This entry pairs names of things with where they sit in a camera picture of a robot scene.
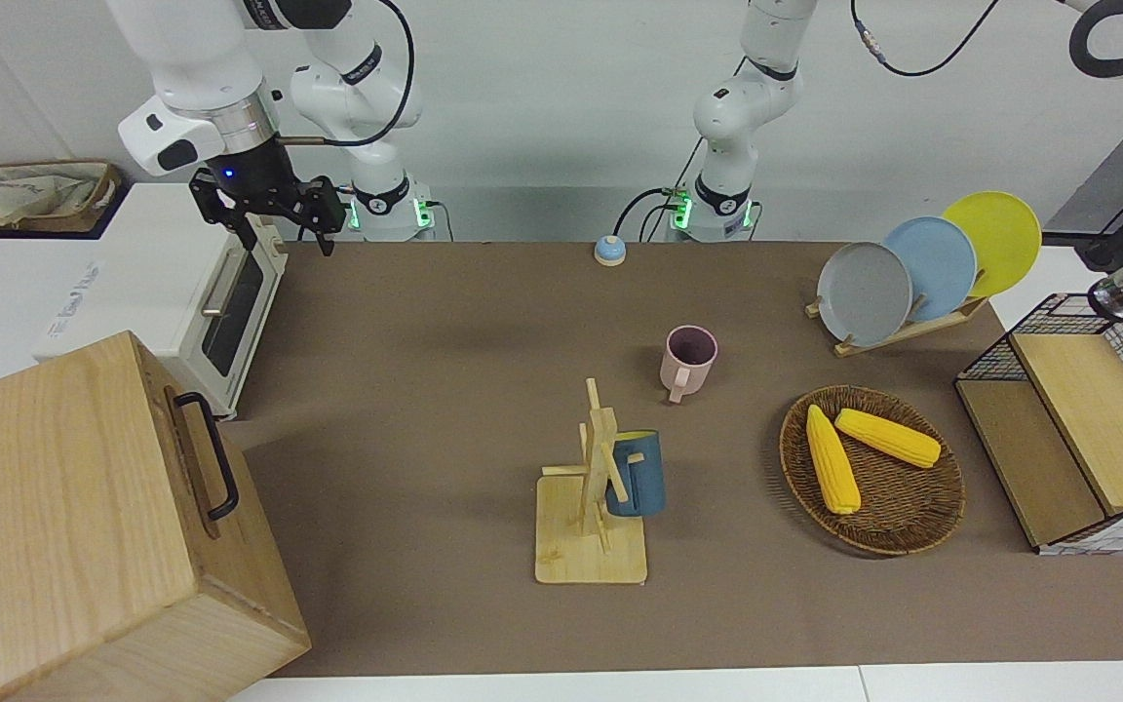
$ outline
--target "pink mug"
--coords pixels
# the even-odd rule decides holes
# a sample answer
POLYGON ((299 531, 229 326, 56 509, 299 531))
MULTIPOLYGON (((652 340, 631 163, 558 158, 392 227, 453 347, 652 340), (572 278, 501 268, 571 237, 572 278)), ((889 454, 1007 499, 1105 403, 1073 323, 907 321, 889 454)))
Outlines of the pink mug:
POLYGON ((699 391, 716 358, 718 339, 709 329, 683 325, 669 331, 661 358, 661 385, 669 391, 669 402, 682 403, 683 395, 699 391))

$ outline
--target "yellow corn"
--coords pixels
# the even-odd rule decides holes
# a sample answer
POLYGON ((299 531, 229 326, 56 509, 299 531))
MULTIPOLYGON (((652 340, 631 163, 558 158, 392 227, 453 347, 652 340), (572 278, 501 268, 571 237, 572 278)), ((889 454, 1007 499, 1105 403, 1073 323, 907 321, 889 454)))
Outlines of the yellow corn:
POLYGON ((851 514, 860 510, 860 490, 856 487, 852 464, 847 459, 834 426, 819 405, 809 405, 809 454, 821 485, 825 508, 836 514, 851 514))
POLYGON ((919 468, 932 467, 939 462, 943 450, 931 436, 860 410, 842 410, 839 418, 834 419, 834 426, 860 444, 895 456, 901 462, 912 463, 919 468))

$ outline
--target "plate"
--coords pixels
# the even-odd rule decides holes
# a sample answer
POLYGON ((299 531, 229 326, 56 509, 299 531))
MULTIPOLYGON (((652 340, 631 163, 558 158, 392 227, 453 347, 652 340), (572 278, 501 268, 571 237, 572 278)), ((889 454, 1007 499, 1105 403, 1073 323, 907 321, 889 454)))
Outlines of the plate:
POLYGON ((784 419, 779 457, 787 485, 803 510, 821 528, 861 550, 884 556, 917 554, 946 541, 965 517, 965 481, 948 441, 921 412, 885 392, 833 385, 802 396, 784 419), (831 421, 843 408, 891 419, 934 437, 942 454, 933 467, 919 468, 839 432, 860 489, 860 511, 832 514, 821 499, 809 454, 809 404, 819 405, 831 421))
POLYGON ((909 219, 883 245, 909 268, 913 297, 926 297, 910 320, 937 320, 964 304, 977 276, 977 254, 961 228, 944 218, 909 219))
POLYGON ((975 298, 989 298, 1021 283, 1038 261, 1042 226, 1020 197, 975 192, 952 203, 943 218, 965 230, 977 253, 980 275, 970 292, 975 298))
POLYGON ((882 244, 862 240, 834 253, 816 281, 821 321, 840 341, 874 346, 900 331, 913 307, 904 262, 882 244))

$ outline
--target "yellow plate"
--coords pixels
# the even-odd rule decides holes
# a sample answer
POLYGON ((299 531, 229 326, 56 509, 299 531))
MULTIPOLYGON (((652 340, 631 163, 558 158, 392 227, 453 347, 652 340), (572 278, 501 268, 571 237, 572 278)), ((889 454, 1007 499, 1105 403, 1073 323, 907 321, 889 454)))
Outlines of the yellow plate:
POLYGON ((1038 261, 1042 226, 1020 197, 975 192, 952 203, 943 218, 965 230, 977 254, 979 276, 973 284, 973 298, 989 298, 1021 283, 1038 261))

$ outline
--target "woven basket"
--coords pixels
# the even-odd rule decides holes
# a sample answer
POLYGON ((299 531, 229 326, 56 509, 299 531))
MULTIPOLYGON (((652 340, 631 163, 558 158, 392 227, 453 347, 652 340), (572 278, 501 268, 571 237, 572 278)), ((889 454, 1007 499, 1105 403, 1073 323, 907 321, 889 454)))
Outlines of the woven basket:
POLYGON ((902 556, 939 546, 965 516, 965 481, 943 437, 910 404, 885 392, 837 385, 802 396, 783 422, 779 456, 792 493, 809 516, 843 541, 874 554, 902 556), (900 422, 934 437, 942 457, 932 468, 917 468, 839 432, 860 489, 860 511, 832 514, 825 510, 809 454, 805 422, 809 404, 833 421, 850 408, 900 422))

